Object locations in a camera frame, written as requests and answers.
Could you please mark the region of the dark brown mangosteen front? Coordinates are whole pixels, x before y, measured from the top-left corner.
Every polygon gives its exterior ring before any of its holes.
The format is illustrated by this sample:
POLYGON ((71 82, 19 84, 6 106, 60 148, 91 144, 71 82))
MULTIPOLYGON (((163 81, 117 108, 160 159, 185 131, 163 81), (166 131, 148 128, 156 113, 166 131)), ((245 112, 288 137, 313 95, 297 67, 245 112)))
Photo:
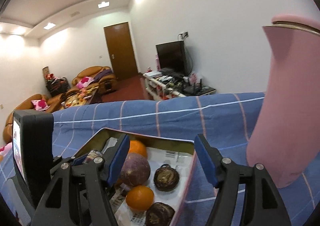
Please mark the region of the dark brown mangosteen front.
POLYGON ((146 226, 169 226, 175 210, 162 202, 153 203, 146 211, 146 226))

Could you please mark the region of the large orange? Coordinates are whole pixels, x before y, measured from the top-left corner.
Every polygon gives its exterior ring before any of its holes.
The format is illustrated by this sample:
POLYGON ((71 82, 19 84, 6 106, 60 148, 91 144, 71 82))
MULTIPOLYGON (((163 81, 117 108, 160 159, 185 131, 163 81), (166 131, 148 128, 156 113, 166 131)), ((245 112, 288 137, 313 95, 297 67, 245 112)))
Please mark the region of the large orange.
POLYGON ((130 148, 128 153, 136 153, 136 154, 140 154, 145 158, 148 158, 146 146, 141 141, 138 141, 138 140, 130 141, 130 148))

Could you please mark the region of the brown wooden door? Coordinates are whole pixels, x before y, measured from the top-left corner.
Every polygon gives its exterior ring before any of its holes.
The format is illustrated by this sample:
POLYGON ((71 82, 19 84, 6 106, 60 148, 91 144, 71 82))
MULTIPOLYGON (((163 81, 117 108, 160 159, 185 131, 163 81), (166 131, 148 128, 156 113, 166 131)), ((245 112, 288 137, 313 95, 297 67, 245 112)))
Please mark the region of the brown wooden door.
POLYGON ((112 69, 118 80, 138 75, 129 23, 119 23, 104 27, 108 54, 112 69))

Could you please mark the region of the dark brown mangosteen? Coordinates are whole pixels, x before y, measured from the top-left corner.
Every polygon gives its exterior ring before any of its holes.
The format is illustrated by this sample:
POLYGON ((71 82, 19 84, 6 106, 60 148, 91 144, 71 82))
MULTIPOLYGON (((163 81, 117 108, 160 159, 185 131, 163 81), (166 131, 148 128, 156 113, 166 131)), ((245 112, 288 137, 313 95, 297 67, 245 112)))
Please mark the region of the dark brown mangosteen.
POLYGON ((169 226, 175 210, 162 202, 153 203, 146 211, 146 226, 169 226))
POLYGON ((159 191, 169 192, 176 188, 180 180, 179 173, 169 164, 163 164, 154 174, 153 182, 159 191))

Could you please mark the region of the black television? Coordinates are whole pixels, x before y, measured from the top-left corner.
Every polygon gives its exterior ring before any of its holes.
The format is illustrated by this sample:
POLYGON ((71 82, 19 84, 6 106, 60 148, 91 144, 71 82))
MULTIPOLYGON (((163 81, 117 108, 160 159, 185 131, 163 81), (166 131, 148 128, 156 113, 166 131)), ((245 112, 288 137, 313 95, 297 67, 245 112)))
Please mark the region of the black television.
POLYGON ((156 45, 159 65, 162 69, 171 69, 182 75, 188 74, 188 64, 184 42, 173 41, 156 45))

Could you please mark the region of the wooden coffee table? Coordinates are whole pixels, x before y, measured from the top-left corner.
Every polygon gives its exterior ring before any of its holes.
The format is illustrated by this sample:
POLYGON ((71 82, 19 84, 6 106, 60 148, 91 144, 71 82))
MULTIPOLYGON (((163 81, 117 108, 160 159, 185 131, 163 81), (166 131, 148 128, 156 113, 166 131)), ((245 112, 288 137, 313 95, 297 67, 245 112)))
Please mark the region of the wooden coffee table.
POLYGON ((96 103, 101 103, 101 97, 97 86, 88 90, 81 89, 80 91, 71 94, 64 102, 61 103, 60 110, 96 103))

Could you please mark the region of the brown leather sofa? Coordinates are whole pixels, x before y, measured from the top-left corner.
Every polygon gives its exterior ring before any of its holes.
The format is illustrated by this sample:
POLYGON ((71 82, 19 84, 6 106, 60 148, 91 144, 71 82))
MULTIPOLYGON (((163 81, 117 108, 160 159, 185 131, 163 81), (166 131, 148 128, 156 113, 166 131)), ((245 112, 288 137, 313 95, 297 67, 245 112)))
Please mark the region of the brown leather sofa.
POLYGON ((12 130, 14 121, 20 122, 20 118, 30 116, 30 115, 42 115, 43 113, 53 113, 61 108, 61 103, 66 99, 66 94, 61 93, 52 98, 47 98, 47 96, 42 94, 35 94, 23 101, 19 106, 17 106, 11 114, 9 114, 7 121, 5 123, 5 128, 3 130, 3 139, 6 144, 12 142, 12 130), (32 101, 41 101, 48 105, 48 109, 44 111, 37 111, 32 101))

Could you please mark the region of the purple round fruit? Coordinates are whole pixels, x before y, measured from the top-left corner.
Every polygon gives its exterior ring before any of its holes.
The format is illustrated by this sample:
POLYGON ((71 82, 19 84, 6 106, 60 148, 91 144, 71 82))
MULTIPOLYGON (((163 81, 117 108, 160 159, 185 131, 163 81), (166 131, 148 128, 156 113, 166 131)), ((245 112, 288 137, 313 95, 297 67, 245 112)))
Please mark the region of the purple round fruit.
POLYGON ((120 172, 121 181, 128 186, 145 184, 151 173, 148 160, 136 153, 129 153, 120 172))

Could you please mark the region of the black wifi router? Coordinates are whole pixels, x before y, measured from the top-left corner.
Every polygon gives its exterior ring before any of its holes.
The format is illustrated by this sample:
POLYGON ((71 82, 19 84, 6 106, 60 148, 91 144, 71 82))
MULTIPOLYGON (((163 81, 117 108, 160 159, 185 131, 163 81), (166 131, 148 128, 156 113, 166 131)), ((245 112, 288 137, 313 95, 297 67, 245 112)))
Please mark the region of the black wifi router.
POLYGON ((202 91, 202 80, 199 83, 189 84, 183 88, 184 93, 195 96, 202 91))

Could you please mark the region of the white tv stand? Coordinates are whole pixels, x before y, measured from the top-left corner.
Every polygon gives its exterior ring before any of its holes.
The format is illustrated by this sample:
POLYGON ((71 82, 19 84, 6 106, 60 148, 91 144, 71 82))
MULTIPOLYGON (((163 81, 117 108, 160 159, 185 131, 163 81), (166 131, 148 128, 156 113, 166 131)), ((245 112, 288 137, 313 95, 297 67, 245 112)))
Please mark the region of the white tv stand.
MULTIPOLYGON (((177 77, 163 76, 158 71, 151 71, 143 74, 145 86, 145 95, 152 97, 154 101, 164 101, 177 97, 189 97, 184 93, 183 88, 190 83, 186 83, 183 79, 179 80, 177 77)), ((213 95, 216 89, 209 86, 202 85, 202 91, 195 96, 213 95)))

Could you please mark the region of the oval orange front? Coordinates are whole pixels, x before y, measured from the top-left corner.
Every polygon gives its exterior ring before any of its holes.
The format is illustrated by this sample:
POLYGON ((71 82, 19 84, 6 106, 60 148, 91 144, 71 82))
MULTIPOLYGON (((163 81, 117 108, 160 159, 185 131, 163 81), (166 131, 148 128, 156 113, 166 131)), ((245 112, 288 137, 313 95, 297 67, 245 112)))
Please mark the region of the oval orange front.
POLYGON ((153 200, 153 191, 144 185, 133 187, 126 196, 127 206, 136 211, 148 210, 148 208, 152 206, 153 200))

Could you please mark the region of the black rack with toys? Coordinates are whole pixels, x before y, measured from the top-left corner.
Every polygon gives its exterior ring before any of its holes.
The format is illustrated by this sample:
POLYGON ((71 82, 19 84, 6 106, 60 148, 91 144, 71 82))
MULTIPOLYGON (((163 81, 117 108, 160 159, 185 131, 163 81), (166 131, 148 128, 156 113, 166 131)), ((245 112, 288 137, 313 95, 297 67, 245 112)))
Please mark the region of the black rack with toys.
POLYGON ((58 96, 61 93, 66 93, 70 89, 67 78, 54 76, 53 73, 50 73, 48 66, 42 69, 42 73, 46 83, 46 88, 51 97, 58 96))

